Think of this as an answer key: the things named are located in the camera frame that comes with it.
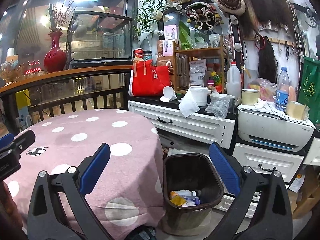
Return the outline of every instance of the fur trimmed hat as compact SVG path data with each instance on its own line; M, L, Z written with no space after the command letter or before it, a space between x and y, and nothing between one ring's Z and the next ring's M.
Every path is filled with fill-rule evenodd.
M243 15L245 12L244 0L213 0L221 11L235 15Z

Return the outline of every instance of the blue bottle label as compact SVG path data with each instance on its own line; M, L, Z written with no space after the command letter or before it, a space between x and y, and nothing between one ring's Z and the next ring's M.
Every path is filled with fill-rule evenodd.
M286 105L288 103L289 94L277 91L276 102L277 104Z

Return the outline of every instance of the yellow brush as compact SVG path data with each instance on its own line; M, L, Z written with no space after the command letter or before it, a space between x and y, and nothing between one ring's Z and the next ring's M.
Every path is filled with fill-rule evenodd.
M170 200L173 204L177 206L182 206L185 202L187 202L183 197L175 196L173 199Z

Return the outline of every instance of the metal screw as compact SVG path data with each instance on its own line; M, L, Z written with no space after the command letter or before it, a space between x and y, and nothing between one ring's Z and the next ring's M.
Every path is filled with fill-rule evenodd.
M45 171L39 172L39 177L40 177L40 178L44 177L45 175L46 175Z
M74 173L77 170L77 168L75 166L72 166L68 169L69 173Z
M280 176L281 176L281 172L280 172L280 171L274 171L273 174L274 174L276 177L280 177Z
M250 172L252 171L251 167L249 167L249 166L244 166L244 167L243 167L243 170L244 170L244 172L246 172L246 173L250 173Z

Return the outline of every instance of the blue gripper pad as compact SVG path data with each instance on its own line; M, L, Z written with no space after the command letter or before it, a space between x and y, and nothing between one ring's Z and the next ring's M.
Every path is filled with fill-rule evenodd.
M96 153L89 158L92 158L92 160L80 177L79 192L82 196L92 192L94 186L100 178L100 175L110 160L109 145L102 144Z
M239 176L221 151L223 150L220 149L219 146L217 146L215 143L212 143L209 147L209 157L215 169L218 171L228 192L237 197L240 193Z
M14 139L14 136L11 133L6 134L0 138L0 149L8 146Z

